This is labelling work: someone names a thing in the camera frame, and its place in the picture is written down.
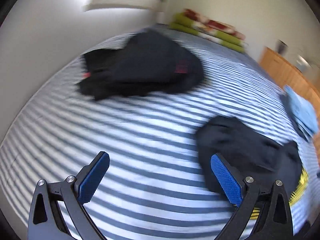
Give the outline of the black sport shirt yellow print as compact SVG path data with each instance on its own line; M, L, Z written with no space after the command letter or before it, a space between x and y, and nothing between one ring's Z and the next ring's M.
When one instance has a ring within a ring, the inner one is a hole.
M244 176L251 176L264 187L279 179L284 183L289 204L302 197L308 173L303 167L295 141L281 145L243 124L236 117L215 116L195 133L198 160L209 191L223 194L210 166L219 153Z

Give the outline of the blue white striped bedspread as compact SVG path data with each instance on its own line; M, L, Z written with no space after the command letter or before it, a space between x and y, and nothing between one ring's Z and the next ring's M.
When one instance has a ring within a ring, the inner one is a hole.
M36 183L77 174L100 152L110 168L86 210L108 239L214 239L232 214L209 192L193 134L215 115L235 116L283 144L294 140L309 181L291 207L293 230L319 214L316 150L292 128L281 89L252 58L199 37L155 27L202 62L204 83L185 94L95 102L78 91L82 57L51 77L18 114L1 144L1 188L25 230Z

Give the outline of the light blue folded towel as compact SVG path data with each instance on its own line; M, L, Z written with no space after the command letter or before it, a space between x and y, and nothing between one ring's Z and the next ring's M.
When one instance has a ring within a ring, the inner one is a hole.
M289 99L289 107L298 127L313 137L319 132L317 115L313 105L288 85L284 86L284 91Z

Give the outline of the black garment with red logo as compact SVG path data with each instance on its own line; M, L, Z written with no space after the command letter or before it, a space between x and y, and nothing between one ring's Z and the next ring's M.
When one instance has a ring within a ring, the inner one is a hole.
M203 65L192 52L157 31L132 36L122 49L84 54L86 74L81 94L94 100L111 96L184 93L204 80Z

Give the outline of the green red folded blanket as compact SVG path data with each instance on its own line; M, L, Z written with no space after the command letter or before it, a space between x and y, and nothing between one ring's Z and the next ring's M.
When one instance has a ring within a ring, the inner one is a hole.
M244 34L231 25L211 20L190 9L175 14L169 28L204 38L239 53L246 52Z

